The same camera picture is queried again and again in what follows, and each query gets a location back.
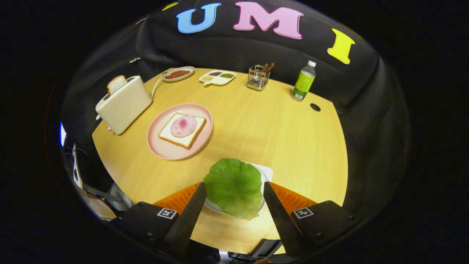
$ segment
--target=small white dish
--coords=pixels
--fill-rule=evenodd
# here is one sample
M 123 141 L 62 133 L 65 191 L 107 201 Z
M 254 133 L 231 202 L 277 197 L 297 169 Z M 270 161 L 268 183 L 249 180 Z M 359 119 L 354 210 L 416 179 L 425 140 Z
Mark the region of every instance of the small white dish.
M 262 193 L 262 200 L 261 200 L 261 204 L 259 206 L 259 212 L 262 211 L 262 209 L 264 209 L 265 207 L 265 200 L 264 200 L 264 183 L 266 181 L 272 181 L 272 176 L 273 176 L 273 170 L 269 167 L 265 167 L 265 166 L 261 166 L 261 165 L 257 165 L 257 164 L 254 164 L 254 163 L 250 163 L 250 162 L 246 162 L 246 163 L 249 163 L 249 164 L 252 164 L 256 169 L 259 170 L 259 172 L 261 173 L 261 193 Z M 224 215 L 227 215 L 226 213 L 223 212 L 223 210 L 220 208 L 220 206 L 218 206 L 217 204 L 211 202 L 208 198 L 205 199 L 205 206 L 212 210 L 212 211 L 215 211 L 217 213 L 220 213 L 220 214 L 224 214 Z
M 189 72 L 182 75 L 182 76 L 176 77 L 176 78 L 166 79 L 167 76 L 169 76 L 171 73 L 173 73 L 175 71 L 178 71 L 178 70 L 188 70 Z M 177 82 L 177 81 L 180 81 L 180 80 L 184 80 L 185 78 L 190 77 L 192 74 L 194 74 L 195 70 L 196 70 L 196 68 L 194 68 L 192 66 L 184 66 L 184 67 L 176 68 L 174 70 L 170 70 L 169 72 L 167 72 L 163 75 L 163 81 L 165 81 L 167 83 L 173 83 L 173 82 Z
M 214 73 L 214 72 L 221 72 L 219 75 L 210 75 L 211 73 Z M 222 77 L 223 74 L 231 74 L 233 75 L 231 78 L 227 78 L 227 77 Z M 209 81 L 206 81 L 204 80 L 205 77 L 212 77 L 211 80 Z M 209 84 L 214 84 L 214 85 L 225 85 L 227 83 L 229 83 L 231 80 L 233 80 L 234 78 L 236 77 L 236 73 L 235 72 L 232 72 L 232 71 L 226 71 L 226 70 L 211 70 L 207 73 L 205 73 L 204 75 L 202 75 L 200 78 L 199 78 L 199 81 L 203 82 L 204 85 L 209 85 Z

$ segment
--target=toast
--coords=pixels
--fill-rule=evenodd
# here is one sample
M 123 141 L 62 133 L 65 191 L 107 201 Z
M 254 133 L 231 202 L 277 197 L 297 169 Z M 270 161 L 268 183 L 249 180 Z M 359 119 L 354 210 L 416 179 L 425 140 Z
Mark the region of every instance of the toast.
M 163 129 L 161 129 L 161 131 L 158 134 L 158 137 L 161 138 L 162 140 L 168 141 L 170 143 L 173 143 L 175 145 L 178 145 L 180 147 L 183 147 L 189 150 L 194 144 L 194 142 L 196 141 L 202 129 L 204 128 L 205 124 L 207 123 L 207 120 L 203 117 L 194 116 L 195 120 L 197 121 L 197 125 L 194 131 L 185 137 L 181 137 L 181 138 L 175 137 L 171 133 L 171 126 L 173 125 L 176 119 L 183 117 L 183 116 L 188 116 L 188 115 L 175 113 L 173 117 L 171 117 L 171 119 L 168 121 L 168 123 L 166 123 Z
M 124 75 L 119 75 L 114 77 L 108 84 L 107 84 L 107 94 L 111 95 L 115 93 L 119 88 L 124 86 L 129 81 L 125 78 Z

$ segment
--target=water bottle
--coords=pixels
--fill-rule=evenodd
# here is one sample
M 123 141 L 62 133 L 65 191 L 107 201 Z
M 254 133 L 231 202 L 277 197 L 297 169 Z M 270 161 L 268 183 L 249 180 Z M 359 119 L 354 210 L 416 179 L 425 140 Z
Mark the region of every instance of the water bottle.
M 311 84 L 316 77 L 316 72 L 314 71 L 315 66 L 315 62 L 308 61 L 308 65 L 301 69 L 300 76 L 298 76 L 298 80 L 292 92 L 292 98 L 296 101 L 303 101 L 310 90 Z

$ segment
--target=green lettuce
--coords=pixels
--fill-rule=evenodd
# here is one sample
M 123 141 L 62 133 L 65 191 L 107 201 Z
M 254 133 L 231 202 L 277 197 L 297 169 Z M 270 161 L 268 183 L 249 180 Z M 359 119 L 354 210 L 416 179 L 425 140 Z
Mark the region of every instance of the green lettuce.
M 207 198 L 228 215 L 251 220 L 258 217 L 262 200 L 261 173 L 238 159 L 221 159 L 204 178 Z

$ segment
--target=pink letter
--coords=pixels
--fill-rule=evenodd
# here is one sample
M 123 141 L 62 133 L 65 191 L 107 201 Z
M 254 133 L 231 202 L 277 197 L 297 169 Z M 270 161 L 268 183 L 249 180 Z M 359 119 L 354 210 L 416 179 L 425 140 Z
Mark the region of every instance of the pink letter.
M 300 17 L 303 13 L 296 10 L 281 7 L 268 13 L 261 5 L 255 2 L 237 2 L 240 7 L 239 22 L 234 25 L 236 30 L 253 30 L 255 26 L 251 24 L 251 17 L 254 18 L 262 31 L 268 30 L 276 21 L 279 26 L 273 29 L 278 35 L 292 39 L 301 39 L 299 33 Z

